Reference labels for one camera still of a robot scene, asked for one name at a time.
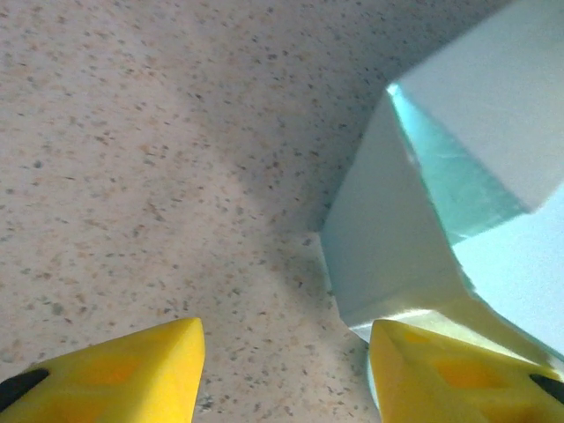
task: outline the speckled floor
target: speckled floor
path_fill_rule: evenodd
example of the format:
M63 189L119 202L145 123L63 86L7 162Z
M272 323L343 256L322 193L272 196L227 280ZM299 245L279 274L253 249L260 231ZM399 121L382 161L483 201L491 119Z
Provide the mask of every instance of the speckled floor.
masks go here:
M197 315L194 421L377 421L315 231L386 82L503 3L2 2L0 377Z

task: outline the speckled countertop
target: speckled countertop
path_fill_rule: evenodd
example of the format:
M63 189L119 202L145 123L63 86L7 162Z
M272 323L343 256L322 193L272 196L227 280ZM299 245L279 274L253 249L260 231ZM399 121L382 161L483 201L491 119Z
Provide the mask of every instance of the speckled countertop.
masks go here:
M0 377L197 315L194 421L377 421L315 231L386 81L503 3L2 2Z

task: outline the yellow plastic part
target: yellow plastic part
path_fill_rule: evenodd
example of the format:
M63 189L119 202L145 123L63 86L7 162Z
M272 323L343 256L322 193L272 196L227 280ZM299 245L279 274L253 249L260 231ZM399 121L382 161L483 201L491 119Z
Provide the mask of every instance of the yellow plastic part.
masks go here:
M436 333L376 321L370 364L382 423L562 423L564 405L529 375L546 367Z
M50 375L0 423L187 423L204 366L199 319L142 330L31 367Z

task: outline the granite surface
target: granite surface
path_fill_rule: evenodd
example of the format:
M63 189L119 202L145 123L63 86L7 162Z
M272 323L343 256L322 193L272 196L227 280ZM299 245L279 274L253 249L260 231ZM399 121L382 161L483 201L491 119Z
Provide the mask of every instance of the granite surface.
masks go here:
M204 320L194 421L378 421L315 232L382 88L504 0L0 4L0 378Z

